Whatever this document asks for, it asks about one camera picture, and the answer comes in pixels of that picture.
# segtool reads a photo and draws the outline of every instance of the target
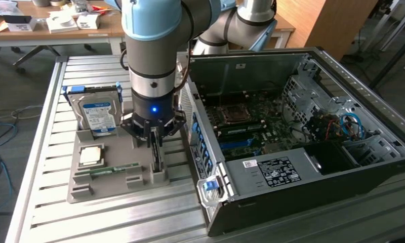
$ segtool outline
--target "floor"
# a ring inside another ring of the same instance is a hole
[[[375,25],[375,20],[369,20],[361,31],[361,35],[366,36],[371,27]],[[397,49],[405,42],[405,30],[401,36],[395,39],[390,48],[385,53],[381,53],[378,60],[369,57],[367,53],[362,56],[365,60],[362,63],[346,64],[346,67],[365,82],[369,82],[361,69],[365,69],[369,79],[373,79],[378,71],[383,67],[385,63],[394,55]],[[107,44],[91,45],[94,51],[87,51],[82,48],[82,45],[61,46],[55,47],[57,51],[62,55],[67,56],[83,56],[83,55],[109,55],[110,49]],[[21,48],[23,52],[27,52],[30,48]],[[21,54],[15,54],[10,51],[10,48],[1,48],[0,51],[0,110],[22,108],[27,105],[37,105],[42,103],[46,93],[47,82],[54,65],[54,56],[47,51],[42,51],[35,57],[21,65],[25,67],[26,74],[19,75],[13,72],[11,62],[14,62]],[[402,66],[405,65],[405,56],[401,58],[397,65],[393,67],[387,76],[382,80],[382,85],[378,87],[378,92],[386,102],[394,107],[394,109],[405,116],[405,71]],[[37,113],[39,109],[34,109],[23,115],[31,115]],[[13,120],[1,119],[2,122],[11,123]],[[34,137],[34,131],[37,126],[37,118],[19,120],[17,123],[18,133],[14,139],[10,140],[3,146],[0,147],[0,154],[9,168],[9,174],[11,183],[18,189],[25,164],[29,156],[29,149],[31,140]],[[7,129],[5,126],[0,126],[0,134]],[[0,176],[0,204],[9,198],[7,182],[3,175]],[[15,203],[15,195],[11,196],[9,203],[0,209],[0,242],[3,242],[7,226],[11,217],[11,211]]]

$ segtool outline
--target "white box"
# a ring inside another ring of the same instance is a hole
[[[78,30],[78,26],[70,16],[54,16],[46,18],[49,33],[59,33]]]
[[[97,29],[98,28],[99,17],[98,14],[79,15],[75,20],[75,24],[79,29]]]
[[[3,19],[10,32],[34,30],[37,21],[31,16],[3,15]]]

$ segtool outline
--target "metal workbench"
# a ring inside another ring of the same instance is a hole
[[[366,195],[222,236],[206,237],[178,133],[165,140],[163,145],[171,180],[169,186],[77,204],[66,203],[75,119],[59,94],[61,86],[102,86],[121,82],[123,99],[130,100],[127,79],[118,56],[57,59],[6,243],[367,243],[385,242],[405,235],[402,173]]]

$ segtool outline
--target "blue hard drive label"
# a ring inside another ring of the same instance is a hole
[[[258,162],[258,167],[270,187],[285,185],[301,180],[287,157]]]
[[[90,130],[97,136],[109,135],[109,132],[115,129],[114,116],[109,114],[110,103],[83,104],[82,108]]]

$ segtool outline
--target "motherboard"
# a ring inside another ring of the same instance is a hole
[[[203,105],[225,161],[289,150],[294,138],[275,90],[205,97]]]

